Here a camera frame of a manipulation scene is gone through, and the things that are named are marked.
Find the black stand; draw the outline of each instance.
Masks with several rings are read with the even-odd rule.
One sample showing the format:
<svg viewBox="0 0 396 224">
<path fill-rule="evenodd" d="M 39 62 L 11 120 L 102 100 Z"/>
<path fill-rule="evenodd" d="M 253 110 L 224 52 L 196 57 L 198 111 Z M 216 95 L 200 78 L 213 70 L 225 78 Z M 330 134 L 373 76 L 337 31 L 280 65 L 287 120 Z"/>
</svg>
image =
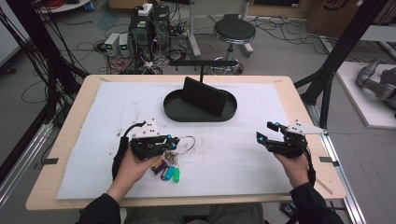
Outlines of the black stand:
<svg viewBox="0 0 396 224">
<path fill-rule="evenodd" d="M 332 53 L 326 59 L 319 70 L 309 77 L 305 77 L 294 83 L 295 88 L 300 88 L 308 83 L 308 90 L 301 95 L 303 101 L 315 105 L 316 100 L 323 92 L 322 106 L 320 109 L 319 125 L 327 129 L 327 118 L 329 114 L 330 96 L 332 91 L 332 79 L 338 68 L 353 50 L 358 41 L 367 31 L 388 0 L 366 0 L 341 35 Z"/>
<path fill-rule="evenodd" d="M 172 61 L 175 66 L 201 66 L 200 81 L 186 77 L 183 90 L 172 91 L 163 107 L 168 118 L 179 122 L 219 122 L 231 119 L 237 102 L 227 91 L 203 83 L 205 66 L 234 66 L 235 61 Z"/>
</svg>

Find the white platform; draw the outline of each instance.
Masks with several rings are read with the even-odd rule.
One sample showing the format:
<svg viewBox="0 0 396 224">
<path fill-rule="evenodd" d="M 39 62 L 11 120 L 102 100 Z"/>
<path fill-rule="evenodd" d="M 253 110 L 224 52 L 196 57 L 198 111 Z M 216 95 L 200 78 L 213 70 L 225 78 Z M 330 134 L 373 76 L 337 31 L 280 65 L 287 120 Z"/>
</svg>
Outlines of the white platform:
<svg viewBox="0 0 396 224">
<path fill-rule="evenodd" d="M 366 63 L 343 63 L 337 75 L 367 127 L 396 129 L 394 117 L 396 110 L 387 107 L 372 91 L 360 88 L 356 84 L 359 71 L 366 65 Z M 371 79 L 379 82 L 382 72 L 393 67 L 395 65 L 380 64 Z"/>
<path fill-rule="evenodd" d="M 213 86 L 235 96 L 238 108 L 232 119 L 203 123 L 170 120 L 163 112 L 163 99 L 182 89 L 180 83 L 103 83 L 68 160 L 57 199 L 91 199 L 106 192 L 120 134 L 151 118 L 155 118 L 160 134 L 192 135 L 196 143 L 178 158 L 179 183 L 162 181 L 147 171 L 127 198 L 289 195 L 290 183 L 281 164 L 256 141 L 257 131 L 282 141 L 281 133 L 266 128 L 267 121 L 288 124 L 274 85 Z"/>
</svg>

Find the green object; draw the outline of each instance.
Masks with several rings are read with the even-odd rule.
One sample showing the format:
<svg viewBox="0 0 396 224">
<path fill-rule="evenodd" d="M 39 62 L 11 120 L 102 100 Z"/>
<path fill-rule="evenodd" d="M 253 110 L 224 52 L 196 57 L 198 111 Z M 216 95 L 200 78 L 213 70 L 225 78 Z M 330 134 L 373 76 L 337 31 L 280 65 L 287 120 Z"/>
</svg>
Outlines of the green object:
<svg viewBox="0 0 396 224">
<path fill-rule="evenodd" d="M 180 170 L 178 168 L 175 168 L 174 181 L 175 183 L 178 183 L 178 181 L 180 181 Z"/>
</svg>

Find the chair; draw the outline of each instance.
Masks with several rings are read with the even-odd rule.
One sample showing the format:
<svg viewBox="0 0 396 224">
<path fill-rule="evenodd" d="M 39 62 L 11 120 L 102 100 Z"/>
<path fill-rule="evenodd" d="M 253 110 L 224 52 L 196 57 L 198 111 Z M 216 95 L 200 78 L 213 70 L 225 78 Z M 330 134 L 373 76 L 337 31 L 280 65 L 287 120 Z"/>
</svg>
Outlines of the chair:
<svg viewBox="0 0 396 224">
<path fill-rule="evenodd" d="M 243 21 L 234 16 L 224 16 L 224 19 L 216 22 L 213 28 L 213 34 L 221 41 L 230 43 L 227 49 L 226 61 L 235 60 L 238 62 L 236 66 L 226 67 L 211 67 L 212 73 L 218 75 L 218 71 L 223 75 L 233 74 L 242 75 L 244 66 L 236 59 L 233 58 L 233 45 L 245 45 L 254 39 L 256 35 L 255 27 L 247 21 Z M 224 60 L 223 57 L 218 57 L 215 61 Z"/>
</svg>

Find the teal object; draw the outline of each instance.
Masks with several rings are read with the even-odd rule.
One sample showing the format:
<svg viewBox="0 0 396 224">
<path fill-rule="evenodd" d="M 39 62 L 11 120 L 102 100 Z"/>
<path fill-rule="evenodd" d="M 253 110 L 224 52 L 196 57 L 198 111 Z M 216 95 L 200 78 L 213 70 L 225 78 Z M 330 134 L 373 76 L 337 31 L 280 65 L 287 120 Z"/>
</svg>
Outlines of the teal object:
<svg viewBox="0 0 396 224">
<path fill-rule="evenodd" d="M 178 181 L 180 181 L 180 170 L 178 168 L 175 168 L 174 171 L 174 181 L 175 183 L 178 183 Z"/>
<path fill-rule="evenodd" d="M 175 167 L 174 166 L 169 167 L 168 170 L 166 171 L 165 178 L 163 180 L 169 181 L 174 175 L 174 172 L 175 172 Z"/>
</svg>

